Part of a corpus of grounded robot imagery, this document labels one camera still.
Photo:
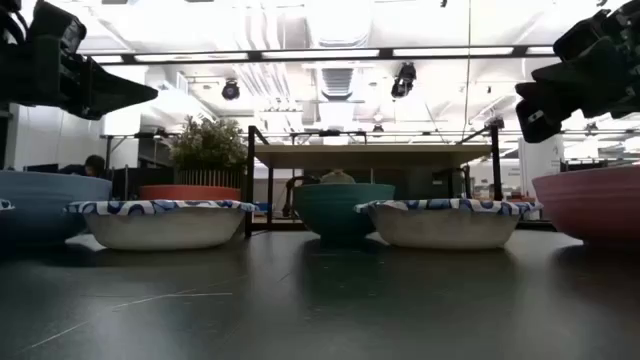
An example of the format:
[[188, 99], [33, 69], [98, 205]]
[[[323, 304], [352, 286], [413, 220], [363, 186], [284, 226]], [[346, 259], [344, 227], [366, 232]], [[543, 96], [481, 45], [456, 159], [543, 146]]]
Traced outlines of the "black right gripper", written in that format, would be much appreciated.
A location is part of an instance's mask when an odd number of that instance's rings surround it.
[[579, 110], [586, 118], [640, 113], [640, 28], [605, 30], [578, 57], [539, 68], [532, 82], [515, 85], [522, 136], [541, 143]]

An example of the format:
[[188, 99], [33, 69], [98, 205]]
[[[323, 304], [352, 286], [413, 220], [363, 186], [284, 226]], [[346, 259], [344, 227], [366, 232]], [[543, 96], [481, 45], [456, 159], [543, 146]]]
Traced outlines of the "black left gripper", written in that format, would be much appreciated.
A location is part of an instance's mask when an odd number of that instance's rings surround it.
[[156, 99], [158, 91], [107, 72], [101, 65], [41, 37], [0, 45], [0, 102], [50, 106], [79, 118], [104, 115]]

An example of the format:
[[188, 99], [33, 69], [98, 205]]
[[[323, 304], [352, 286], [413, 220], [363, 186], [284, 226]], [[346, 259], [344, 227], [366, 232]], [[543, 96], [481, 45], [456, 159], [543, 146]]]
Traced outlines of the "blue plastic bowl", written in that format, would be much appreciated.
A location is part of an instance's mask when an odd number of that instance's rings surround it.
[[0, 244], [57, 246], [86, 228], [84, 218], [64, 208], [72, 202], [106, 201], [108, 180], [79, 175], [0, 171], [0, 200], [11, 210], [0, 210]]

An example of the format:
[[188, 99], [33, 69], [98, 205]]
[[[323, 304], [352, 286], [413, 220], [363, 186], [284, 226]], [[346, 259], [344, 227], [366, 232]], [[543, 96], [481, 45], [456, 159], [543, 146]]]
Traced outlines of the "orange plastic bowl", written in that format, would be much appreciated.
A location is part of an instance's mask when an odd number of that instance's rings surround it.
[[197, 185], [147, 185], [139, 188], [140, 200], [234, 200], [240, 201], [240, 189]]

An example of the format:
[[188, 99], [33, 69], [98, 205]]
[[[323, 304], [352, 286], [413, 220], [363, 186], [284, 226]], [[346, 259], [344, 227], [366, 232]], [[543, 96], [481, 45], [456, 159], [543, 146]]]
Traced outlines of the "blue patterned paper bowl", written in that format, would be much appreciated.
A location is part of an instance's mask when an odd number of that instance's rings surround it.
[[406, 248], [487, 250], [503, 247], [539, 202], [464, 198], [376, 200], [354, 207], [370, 217], [386, 243]]
[[219, 246], [257, 210], [236, 200], [78, 201], [64, 207], [66, 213], [84, 218], [100, 245], [125, 251]]

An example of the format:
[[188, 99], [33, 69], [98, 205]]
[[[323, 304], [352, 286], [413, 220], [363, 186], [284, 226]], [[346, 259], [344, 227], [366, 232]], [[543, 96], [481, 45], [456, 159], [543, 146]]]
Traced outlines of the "teal plastic bowl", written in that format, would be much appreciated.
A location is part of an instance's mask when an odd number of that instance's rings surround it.
[[356, 207], [393, 200], [395, 187], [371, 183], [322, 183], [295, 187], [292, 194], [292, 208], [310, 232], [321, 240], [355, 242], [375, 232], [371, 218]]

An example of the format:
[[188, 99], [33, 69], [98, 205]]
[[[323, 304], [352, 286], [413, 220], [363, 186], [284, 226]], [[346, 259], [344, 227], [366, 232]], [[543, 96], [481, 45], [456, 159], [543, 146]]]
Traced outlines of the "person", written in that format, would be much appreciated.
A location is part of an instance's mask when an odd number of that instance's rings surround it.
[[354, 184], [355, 179], [342, 169], [333, 169], [320, 178], [324, 184]]
[[90, 155], [83, 164], [70, 164], [58, 170], [60, 174], [80, 175], [102, 178], [105, 173], [106, 162], [102, 156]]

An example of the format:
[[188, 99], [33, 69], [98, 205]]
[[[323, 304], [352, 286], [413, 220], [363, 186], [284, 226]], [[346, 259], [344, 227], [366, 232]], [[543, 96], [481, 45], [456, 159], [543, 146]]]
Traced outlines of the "pink plastic bowl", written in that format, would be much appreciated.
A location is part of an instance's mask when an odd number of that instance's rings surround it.
[[589, 245], [640, 248], [640, 165], [563, 172], [532, 184], [557, 231]]

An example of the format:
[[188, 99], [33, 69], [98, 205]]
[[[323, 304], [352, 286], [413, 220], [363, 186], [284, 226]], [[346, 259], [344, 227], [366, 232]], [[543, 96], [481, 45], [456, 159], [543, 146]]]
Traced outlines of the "green plant in slatted pot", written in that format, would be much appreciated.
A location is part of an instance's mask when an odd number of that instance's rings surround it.
[[170, 157], [179, 185], [244, 185], [247, 147], [235, 120], [189, 121], [171, 140]]

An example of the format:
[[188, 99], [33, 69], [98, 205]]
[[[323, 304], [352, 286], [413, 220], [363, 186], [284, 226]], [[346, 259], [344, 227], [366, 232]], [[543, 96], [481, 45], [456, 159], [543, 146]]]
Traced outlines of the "black table mat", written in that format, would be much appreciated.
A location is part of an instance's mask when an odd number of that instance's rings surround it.
[[182, 252], [0, 255], [0, 360], [640, 360], [640, 253], [262, 233]]

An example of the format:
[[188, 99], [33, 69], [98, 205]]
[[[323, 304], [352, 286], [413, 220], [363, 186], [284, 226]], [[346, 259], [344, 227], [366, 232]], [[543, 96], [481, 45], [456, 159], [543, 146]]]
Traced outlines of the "wooden shelf with black frame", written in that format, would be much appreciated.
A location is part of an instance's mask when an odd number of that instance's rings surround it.
[[498, 130], [485, 127], [453, 144], [402, 144], [370, 143], [364, 141], [349, 145], [303, 145], [295, 142], [272, 144], [257, 127], [248, 128], [246, 175], [242, 199], [254, 201], [256, 162], [267, 168], [267, 220], [256, 223], [251, 216], [245, 217], [244, 233], [247, 238], [257, 231], [301, 231], [311, 227], [300, 223], [275, 223], [273, 221], [273, 181], [276, 169], [303, 170], [370, 170], [404, 169], [427, 166], [437, 176], [451, 177], [460, 171], [464, 163], [484, 156], [493, 158], [493, 176], [500, 179]]

